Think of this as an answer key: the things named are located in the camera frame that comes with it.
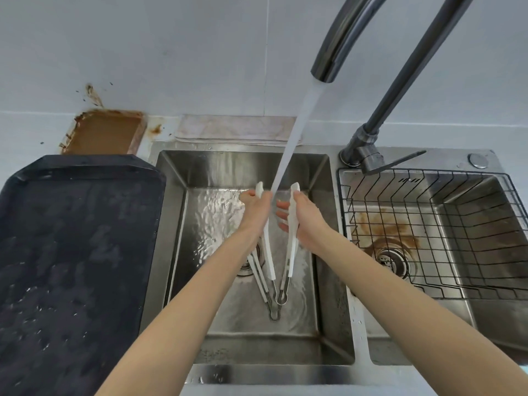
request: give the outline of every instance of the running water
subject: running water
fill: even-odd
[[[294,127],[291,130],[291,134],[288,138],[288,142],[286,143],[284,153],[282,154],[282,158],[280,159],[281,163],[279,164],[277,174],[275,175],[273,185],[271,186],[271,192],[273,194],[275,194],[279,189],[281,179],[284,176],[284,172],[286,172],[286,168],[288,167],[290,159],[292,159],[295,146],[297,146],[297,143],[299,143],[304,127],[308,122],[308,118],[310,118],[310,115],[313,109],[315,108],[319,97],[321,97],[321,94],[326,89],[326,83],[318,81],[311,75],[310,77],[312,78],[312,85],[308,90],[308,93],[304,97],[304,100],[302,101],[299,116],[297,117],[297,119],[295,119]]]

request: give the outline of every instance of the drain strainer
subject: drain strainer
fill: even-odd
[[[405,279],[410,275],[409,260],[401,249],[393,247],[380,249],[376,252],[375,259],[382,266],[387,267],[400,278]]]
[[[259,264],[260,266],[263,266],[264,265],[264,259],[262,258],[262,251],[261,251],[261,248],[260,248],[260,243],[257,243],[257,255],[259,256]],[[249,275],[253,275],[253,271],[251,271],[251,266],[249,265],[249,263],[246,262],[244,264],[242,264],[241,268],[240,268],[240,271],[238,271],[238,274],[237,274],[239,277],[248,277]]]

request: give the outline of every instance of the double sink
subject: double sink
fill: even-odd
[[[281,151],[154,143],[149,162],[167,185],[141,329],[236,230],[239,193],[260,180],[269,188]],[[528,365],[528,225],[493,152],[479,151],[486,169],[471,166],[467,150],[430,149],[398,169],[363,176],[344,167],[339,151],[297,147],[277,198],[287,199],[289,186],[299,182],[333,229]],[[414,149],[381,151],[395,159]],[[274,215],[270,239],[281,274],[287,235]],[[188,383],[416,385],[423,379],[324,261],[301,247],[278,322],[269,319],[249,267],[241,268]]]

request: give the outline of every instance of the hand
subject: hand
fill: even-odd
[[[262,234],[264,225],[269,218],[271,209],[271,192],[263,192],[262,198],[255,195],[255,190],[242,192],[239,200],[244,203],[246,209],[238,227],[238,230],[254,232],[258,237]]]
[[[332,231],[332,229],[321,215],[319,208],[305,194],[295,191],[294,199],[297,204],[297,219],[299,221],[297,239],[309,251],[320,255],[321,235],[327,230]],[[290,202],[277,201],[277,207],[287,210],[290,207]],[[278,210],[276,214],[279,218],[288,220],[287,212]],[[279,227],[288,232],[288,226],[284,222],[279,222]]]

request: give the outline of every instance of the dark tray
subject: dark tray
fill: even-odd
[[[92,395],[138,336],[164,175],[45,156],[0,193],[0,394]]]

